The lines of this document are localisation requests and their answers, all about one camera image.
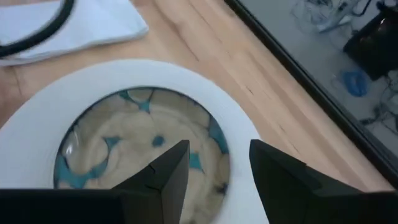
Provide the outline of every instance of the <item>white cloth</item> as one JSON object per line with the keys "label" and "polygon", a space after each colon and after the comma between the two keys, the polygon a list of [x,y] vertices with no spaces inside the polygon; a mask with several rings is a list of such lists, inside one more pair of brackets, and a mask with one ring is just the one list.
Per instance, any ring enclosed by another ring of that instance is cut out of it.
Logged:
{"label": "white cloth", "polygon": [[[21,40],[58,12],[60,1],[0,7],[0,45]],[[0,59],[0,66],[32,63],[99,44],[136,39],[148,26],[129,0],[76,0],[63,27],[45,42]]]}

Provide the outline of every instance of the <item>black cable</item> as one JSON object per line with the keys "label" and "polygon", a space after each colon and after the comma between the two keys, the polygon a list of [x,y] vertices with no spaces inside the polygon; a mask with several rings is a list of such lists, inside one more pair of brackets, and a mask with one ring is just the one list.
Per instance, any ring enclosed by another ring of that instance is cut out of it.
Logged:
{"label": "black cable", "polygon": [[59,10],[58,15],[52,22],[50,22],[49,25],[36,32],[35,34],[26,37],[25,39],[17,41],[13,44],[0,46],[0,58],[27,50],[54,35],[54,33],[56,33],[68,19],[74,3],[75,0],[64,0],[63,6]]}
{"label": "black cable", "polygon": [[365,5],[365,7],[363,8],[363,10],[362,10],[361,13],[357,14],[357,13],[355,13],[355,12],[353,11],[353,12],[351,12],[351,14],[352,14],[353,16],[356,16],[356,17],[361,17],[361,16],[363,16],[363,15],[365,14],[366,10],[368,10],[368,7],[369,7],[371,1],[372,1],[372,0],[368,0],[368,2],[366,3],[366,5]]}

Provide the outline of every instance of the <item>wooden surface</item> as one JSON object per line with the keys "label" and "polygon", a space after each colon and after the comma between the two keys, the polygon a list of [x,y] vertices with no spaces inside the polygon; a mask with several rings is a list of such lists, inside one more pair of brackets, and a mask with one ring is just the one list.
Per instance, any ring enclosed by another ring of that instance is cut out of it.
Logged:
{"label": "wooden surface", "polygon": [[265,142],[309,166],[364,191],[392,188],[222,0],[133,3],[149,25],[142,39],[0,68],[0,126],[23,102],[68,73],[109,60],[151,58],[213,80],[241,105]]}

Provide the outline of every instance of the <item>blue object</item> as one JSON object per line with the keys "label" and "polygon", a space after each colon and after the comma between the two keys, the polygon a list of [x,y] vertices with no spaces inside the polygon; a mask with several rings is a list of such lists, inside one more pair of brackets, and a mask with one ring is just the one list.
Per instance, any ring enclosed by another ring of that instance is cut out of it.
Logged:
{"label": "blue object", "polygon": [[342,81],[348,93],[361,97],[368,93],[368,82],[362,71],[343,72]]}
{"label": "blue object", "polygon": [[200,164],[200,158],[198,153],[191,153],[189,154],[189,167],[192,169],[202,170]]}
{"label": "blue object", "polygon": [[155,136],[154,140],[152,140],[152,146],[154,147],[160,147],[163,145],[163,143],[164,143],[164,137],[160,135]]}

